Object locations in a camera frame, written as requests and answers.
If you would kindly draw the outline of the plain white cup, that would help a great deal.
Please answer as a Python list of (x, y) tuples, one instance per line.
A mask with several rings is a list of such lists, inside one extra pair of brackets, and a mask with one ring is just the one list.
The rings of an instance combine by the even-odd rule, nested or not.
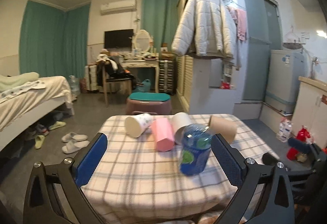
[(180, 145), (182, 141), (182, 132), (185, 126), (192, 124), (189, 115), (185, 112), (179, 112), (172, 116), (171, 126), (174, 132), (175, 143)]

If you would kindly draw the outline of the bed with beige bedding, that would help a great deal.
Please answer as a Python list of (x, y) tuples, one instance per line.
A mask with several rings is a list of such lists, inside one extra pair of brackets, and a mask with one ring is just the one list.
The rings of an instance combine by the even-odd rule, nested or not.
[(9, 90), (9, 98), (1, 96), (1, 149), (58, 107), (63, 106), (70, 115), (74, 114), (72, 94), (65, 77), (43, 77), (35, 83), (29, 90), (19, 87), (17, 94)]

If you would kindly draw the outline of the red bottle on floor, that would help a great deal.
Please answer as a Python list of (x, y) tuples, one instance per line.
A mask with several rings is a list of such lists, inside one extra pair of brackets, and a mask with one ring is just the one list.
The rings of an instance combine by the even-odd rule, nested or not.
[(290, 137), (288, 139), (288, 145), (290, 149), (287, 152), (287, 158), (289, 160), (295, 160), (298, 154), (308, 154), (311, 142), (311, 135), (306, 126), (302, 126), (301, 130), (295, 137)]

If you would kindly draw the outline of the pink hanging garment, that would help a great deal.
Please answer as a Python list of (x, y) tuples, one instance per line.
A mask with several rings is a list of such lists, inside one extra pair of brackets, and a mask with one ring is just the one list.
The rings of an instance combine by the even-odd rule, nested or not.
[(247, 12), (243, 9), (236, 7), (236, 4), (231, 3), (227, 6), (232, 19), (237, 27), (237, 38), (240, 41), (247, 40)]

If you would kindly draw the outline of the drawer storage tower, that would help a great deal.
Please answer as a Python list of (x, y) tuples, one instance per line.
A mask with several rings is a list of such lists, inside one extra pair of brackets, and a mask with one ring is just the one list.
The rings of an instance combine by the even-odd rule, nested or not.
[(159, 61), (159, 92), (173, 95), (176, 90), (176, 61)]

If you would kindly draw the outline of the green curtain centre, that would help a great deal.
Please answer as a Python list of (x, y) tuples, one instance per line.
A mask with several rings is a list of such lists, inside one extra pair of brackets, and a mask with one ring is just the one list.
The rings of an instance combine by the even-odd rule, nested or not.
[(153, 36), (153, 48), (170, 49), (178, 25), (177, 0), (142, 0), (141, 29)]

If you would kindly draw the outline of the blue plastic bottle cup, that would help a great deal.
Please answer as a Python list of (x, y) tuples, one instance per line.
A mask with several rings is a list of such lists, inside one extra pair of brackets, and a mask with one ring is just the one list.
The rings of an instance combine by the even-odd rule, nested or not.
[(211, 151), (213, 132), (209, 126), (190, 124), (185, 126), (182, 134), (180, 171), (187, 176), (204, 171)]

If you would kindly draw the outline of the white sink cabinet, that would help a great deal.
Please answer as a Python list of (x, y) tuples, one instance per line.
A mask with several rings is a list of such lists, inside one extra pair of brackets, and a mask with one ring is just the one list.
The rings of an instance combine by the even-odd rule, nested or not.
[(292, 132), (296, 135), (305, 126), (316, 145), (326, 148), (326, 83), (302, 76), (299, 81), (299, 94), (291, 119)]

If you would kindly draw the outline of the pink faceted cup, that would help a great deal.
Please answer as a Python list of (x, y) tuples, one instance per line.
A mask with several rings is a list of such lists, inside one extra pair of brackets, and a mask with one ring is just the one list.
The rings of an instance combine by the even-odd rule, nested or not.
[(158, 152), (168, 152), (175, 145), (172, 126), (167, 118), (157, 118), (151, 124), (155, 149)]

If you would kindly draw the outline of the green curtain left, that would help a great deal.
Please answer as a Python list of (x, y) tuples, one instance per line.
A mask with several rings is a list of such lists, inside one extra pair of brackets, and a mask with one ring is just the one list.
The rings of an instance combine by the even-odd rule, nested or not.
[(81, 79), (87, 64), (90, 3), (70, 11), (28, 1), (19, 40), (20, 73)]

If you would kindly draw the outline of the white slipper near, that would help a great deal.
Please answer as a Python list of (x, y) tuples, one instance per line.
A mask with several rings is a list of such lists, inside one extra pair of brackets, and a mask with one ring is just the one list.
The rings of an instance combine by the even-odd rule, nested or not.
[(62, 152), (64, 154), (72, 154), (75, 152), (80, 151), (81, 149), (87, 147), (89, 145), (89, 141), (88, 140), (84, 140), (84, 141), (76, 141), (76, 140), (70, 140), (68, 143), (66, 143), (63, 147), (62, 147)]

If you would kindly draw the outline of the green slipper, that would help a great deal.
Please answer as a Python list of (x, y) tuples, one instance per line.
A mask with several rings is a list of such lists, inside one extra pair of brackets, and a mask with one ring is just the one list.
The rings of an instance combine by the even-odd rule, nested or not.
[(35, 139), (35, 145), (34, 145), (35, 149), (41, 149), (45, 140), (45, 136), (37, 135), (34, 139)]
[(56, 121), (54, 124), (50, 125), (48, 130), (55, 130), (66, 126), (66, 122)]

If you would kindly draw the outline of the white dressing table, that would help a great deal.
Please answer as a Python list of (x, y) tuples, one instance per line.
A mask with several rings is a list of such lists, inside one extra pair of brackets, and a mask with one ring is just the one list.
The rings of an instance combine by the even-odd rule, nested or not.
[(160, 74), (160, 66), (159, 66), (159, 54), (154, 54), (154, 59), (146, 59), (142, 58), (141, 60), (126, 60), (123, 59), (121, 65), (124, 69), (155, 69), (155, 92), (159, 93), (159, 74)]

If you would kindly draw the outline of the white puffer jacket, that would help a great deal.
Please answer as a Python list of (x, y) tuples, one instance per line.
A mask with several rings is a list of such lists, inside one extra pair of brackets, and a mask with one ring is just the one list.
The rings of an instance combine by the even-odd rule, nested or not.
[(178, 56), (232, 60), (237, 28), (223, 0), (188, 0), (171, 45)]

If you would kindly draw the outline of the white slipper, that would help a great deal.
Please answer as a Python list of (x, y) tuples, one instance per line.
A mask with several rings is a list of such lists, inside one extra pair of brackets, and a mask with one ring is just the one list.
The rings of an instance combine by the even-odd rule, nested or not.
[(72, 154), (75, 152), (80, 151), (81, 149), (87, 147), (89, 145), (89, 141), (88, 140), (84, 140), (84, 141), (76, 141), (76, 140), (70, 140), (68, 143), (66, 143), (63, 147), (62, 147), (62, 152), (64, 154)]
[(74, 140), (76, 142), (82, 142), (88, 139), (88, 136), (85, 134), (77, 134), (74, 132), (69, 132), (66, 135), (62, 137), (63, 143), (68, 143), (71, 140)]

